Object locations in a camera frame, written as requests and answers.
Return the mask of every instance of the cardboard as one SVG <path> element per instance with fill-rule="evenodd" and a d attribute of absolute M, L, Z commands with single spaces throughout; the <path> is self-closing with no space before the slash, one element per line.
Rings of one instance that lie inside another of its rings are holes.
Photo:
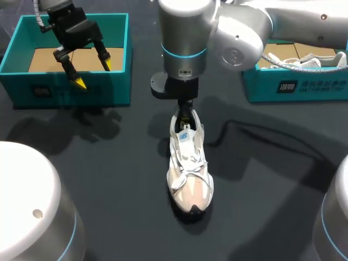
<path fill-rule="evenodd" d="M 319 47 L 313 47 L 309 45 L 303 45 L 301 43 L 294 44 L 297 54 L 299 55 L 299 58 L 303 58 L 306 55 L 309 55 L 310 53 L 313 53 L 317 56 L 335 56 L 336 52 L 334 49 L 328 49 L 328 48 L 319 48 Z"/>
<path fill-rule="evenodd" d="M 290 44 L 276 44 L 276 43 L 269 43 L 266 45 L 266 48 L 263 52 L 265 55 L 268 56 L 269 53 L 274 54 L 276 57 L 278 57 L 281 61 L 288 59 L 288 58 L 298 58 L 295 46 L 293 43 Z M 273 64 L 269 63 L 265 59 L 261 58 L 258 62 L 258 66 L 260 68 L 262 67 L 270 67 Z"/>
<path fill-rule="evenodd" d="M 107 48 L 111 55 L 111 70 L 121 71 L 123 65 L 123 48 Z M 95 48 L 77 49 L 74 51 L 72 63 L 79 72 L 105 71 Z"/>
<path fill-rule="evenodd" d="M 28 72 L 64 72 L 61 63 L 55 60 L 56 48 L 38 48 L 35 50 Z"/>

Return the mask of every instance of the shoe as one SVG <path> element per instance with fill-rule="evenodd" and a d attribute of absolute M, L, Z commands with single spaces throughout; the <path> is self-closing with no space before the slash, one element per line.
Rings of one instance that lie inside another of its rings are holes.
<path fill-rule="evenodd" d="M 318 68 L 321 67 L 320 60 L 316 57 L 309 57 L 307 59 L 299 59 L 299 58 L 289 58 L 281 61 L 278 57 L 276 57 L 274 54 L 269 53 L 268 56 L 273 59 L 274 61 L 280 62 L 285 65 L 289 65 L 292 67 L 301 67 L 301 68 Z M 278 69 L 279 66 L 277 65 L 271 65 L 270 67 L 263 67 L 261 69 Z"/>
<path fill-rule="evenodd" d="M 344 52 L 339 52 L 336 56 L 316 56 L 313 53 L 301 58 L 299 62 L 307 62 L 312 59 L 317 59 L 321 67 L 343 67 L 347 65 L 347 55 Z"/>
<path fill-rule="evenodd" d="M 336 56 L 317 56 L 313 53 L 306 55 L 305 57 L 289 58 L 284 61 L 280 61 L 278 57 L 274 54 L 269 53 L 268 56 L 275 61 L 281 62 L 283 64 L 301 68 L 320 68 L 320 67 L 344 67 L 347 65 L 347 55 L 344 52 L 339 52 Z M 277 69 L 279 66 L 272 65 L 268 68 L 264 67 L 262 69 Z"/>
<path fill-rule="evenodd" d="M 179 208 L 199 214 L 212 201 L 214 182 L 208 173 L 204 155 L 204 128 L 197 112 L 191 110 L 189 119 L 179 119 L 177 111 L 170 123 L 170 162 L 167 183 Z"/>

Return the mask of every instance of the shoe sole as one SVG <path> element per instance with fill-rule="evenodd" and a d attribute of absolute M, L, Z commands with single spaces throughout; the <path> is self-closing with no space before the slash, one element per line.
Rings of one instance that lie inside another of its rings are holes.
<path fill-rule="evenodd" d="M 209 177 L 209 181 L 210 181 L 212 188 L 213 188 L 213 192 L 210 193 L 208 206 L 206 207 L 205 210 L 200 210 L 199 207 L 197 207 L 196 205 L 193 205 L 192 208 L 190 209 L 190 211 L 187 212 L 186 210 L 181 208 L 181 206 L 176 202 L 175 198 L 173 197 L 172 190 L 170 189 L 170 185 L 169 185 L 169 170 L 168 170 L 168 172 L 167 172 L 167 185 L 168 185 L 169 193 L 170 193 L 173 201 L 175 202 L 175 204 L 178 206 L 178 208 L 182 212 L 187 213 L 187 214 L 192 214 L 192 215 L 200 215 L 200 214 L 204 213 L 207 210 L 207 208 L 210 206 L 210 203 L 212 202 L 213 195 L 214 195 L 214 180 L 213 180 L 213 177 L 209 174 L 209 172 L 208 172 L 208 177 Z"/>

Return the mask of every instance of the white cylinder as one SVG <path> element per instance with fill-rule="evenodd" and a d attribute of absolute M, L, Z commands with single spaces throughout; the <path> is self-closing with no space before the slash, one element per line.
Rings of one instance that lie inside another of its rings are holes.
<path fill-rule="evenodd" d="M 40 152 L 0 142 L 0 260 L 81 261 L 81 218 Z"/>
<path fill-rule="evenodd" d="M 313 229 L 321 261 L 348 261 L 348 157 L 324 197 Z"/>

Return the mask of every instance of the yellow gripper tip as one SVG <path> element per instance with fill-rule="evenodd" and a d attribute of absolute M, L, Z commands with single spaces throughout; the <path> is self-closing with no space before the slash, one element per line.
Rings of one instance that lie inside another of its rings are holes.
<path fill-rule="evenodd" d="M 111 71 L 111 58 L 108 58 L 105 61 L 106 61 L 107 65 L 108 65 L 109 70 Z"/>
<path fill-rule="evenodd" d="M 75 83 L 77 83 L 79 86 L 81 86 L 83 89 L 87 89 L 85 83 L 83 82 L 83 80 L 80 78 L 78 78 L 77 80 L 75 80 Z"/>

